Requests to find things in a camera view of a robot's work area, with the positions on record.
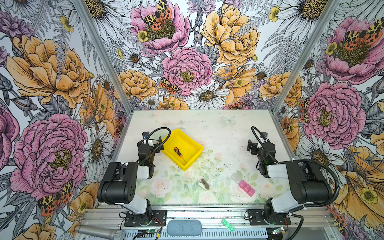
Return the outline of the pink clear plastic block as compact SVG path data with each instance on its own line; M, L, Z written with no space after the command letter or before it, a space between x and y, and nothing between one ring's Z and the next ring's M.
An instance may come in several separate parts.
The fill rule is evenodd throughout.
M251 187L243 178L238 176L236 173L231 175L232 180L235 182L235 184L242 189L248 196L253 197L256 190Z

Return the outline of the yellow plastic bin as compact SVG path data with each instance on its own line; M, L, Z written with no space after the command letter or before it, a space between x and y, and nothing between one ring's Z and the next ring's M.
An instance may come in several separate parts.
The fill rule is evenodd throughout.
M202 155L204 147L186 135L180 129L171 132L167 141L164 140L164 150L162 151L171 161L179 166L183 171L188 170L191 165ZM182 153L186 164L182 165L178 155L174 152L177 147Z

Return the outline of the grey metal cylinder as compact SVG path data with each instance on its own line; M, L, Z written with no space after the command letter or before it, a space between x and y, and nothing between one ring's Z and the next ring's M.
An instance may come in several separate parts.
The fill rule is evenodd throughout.
M111 230L105 228L96 228L91 226L77 226L75 231L79 234L103 238L107 240L123 240L125 232L122 230Z

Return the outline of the small green plastic piece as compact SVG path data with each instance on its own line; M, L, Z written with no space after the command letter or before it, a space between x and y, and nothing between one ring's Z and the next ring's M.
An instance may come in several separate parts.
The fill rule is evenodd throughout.
M222 219L222 225L225 226L229 231L231 232L234 232L235 231L235 227L230 224L227 220L225 219Z

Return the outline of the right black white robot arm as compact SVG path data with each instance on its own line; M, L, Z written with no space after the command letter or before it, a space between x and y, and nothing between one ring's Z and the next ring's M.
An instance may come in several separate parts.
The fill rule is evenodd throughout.
M339 195L340 181L325 164L314 160L276 160L276 145L256 127L251 127L256 142L249 141L247 151L258 157L257 169L269 179L286 179L289 190L266 201L261 209L247 211L250 225L290 225L290 217L305 208L331 204Z

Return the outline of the small green circuit board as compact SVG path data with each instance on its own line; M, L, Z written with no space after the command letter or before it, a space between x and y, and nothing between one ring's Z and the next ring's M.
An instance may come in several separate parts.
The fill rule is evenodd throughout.
M284 229L284 227L280 227L280 228L274 229L272 231L272 234L273 235L279 235L279 234L284 234L285 232L286 232L286 230Z

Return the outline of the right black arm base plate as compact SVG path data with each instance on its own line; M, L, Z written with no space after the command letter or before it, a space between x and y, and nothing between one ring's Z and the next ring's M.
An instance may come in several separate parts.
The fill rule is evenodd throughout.
M262 209L247 210L251 226L286 226L291 225L289 215L277 214L275 212L266 213Z

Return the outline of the aluminium front rail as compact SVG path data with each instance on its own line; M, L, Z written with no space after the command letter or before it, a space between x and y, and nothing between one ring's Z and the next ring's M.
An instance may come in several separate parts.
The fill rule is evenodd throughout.
M167 222L171 220L198 220L203 228L223 228L222 220L235 227L250 228L247 210L262 209L263 205L167 205L154 206L153 211L166 210ZM120 213L125 209L118 206L101 205L87 210L80 225L106 229L125 229ZM296 214L304 217L304 227L332 227L333 219L326 207L308 208Z

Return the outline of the orange black handled screwdriver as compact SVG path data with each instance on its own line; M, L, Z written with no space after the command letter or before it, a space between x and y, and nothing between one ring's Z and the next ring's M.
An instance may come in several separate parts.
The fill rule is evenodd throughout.
M180 162L182 163L182 165L185 165L187 162L186 160L184 159L182 153L180 152L180 150L177 148L177 147L174 147L174 152L178 155L179 159L180 159Z

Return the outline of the grey oval pad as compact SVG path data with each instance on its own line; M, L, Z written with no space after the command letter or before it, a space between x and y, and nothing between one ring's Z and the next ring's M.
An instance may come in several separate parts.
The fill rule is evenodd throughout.
M199 236L202 231L202 224L197 220L172 220L167 226L167 233L170 236L196 237Z

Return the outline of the small grey metal clip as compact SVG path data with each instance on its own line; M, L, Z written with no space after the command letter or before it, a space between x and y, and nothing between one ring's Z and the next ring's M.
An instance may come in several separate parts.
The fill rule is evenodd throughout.
M204 190L209 190L210 189L210 185L204 179L200 179L198 184Z

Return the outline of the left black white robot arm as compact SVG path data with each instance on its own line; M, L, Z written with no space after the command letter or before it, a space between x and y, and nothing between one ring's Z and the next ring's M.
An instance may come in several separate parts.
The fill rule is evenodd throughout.
M147 226L155 216L149 200L136 193L138 180L150 180L154 176L155 154L164 149L162 138L151 139L144 132L137 143L139 159L135 162L113 162L105 171L97 192L100 203L120 206L126 210L125 222L131 226Z

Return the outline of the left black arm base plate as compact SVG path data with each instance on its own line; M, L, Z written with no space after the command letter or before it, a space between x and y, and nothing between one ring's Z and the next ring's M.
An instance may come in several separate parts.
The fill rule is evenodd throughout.
M167 210L152 210L142 215L128 214L124 227L165 227L167 224Z

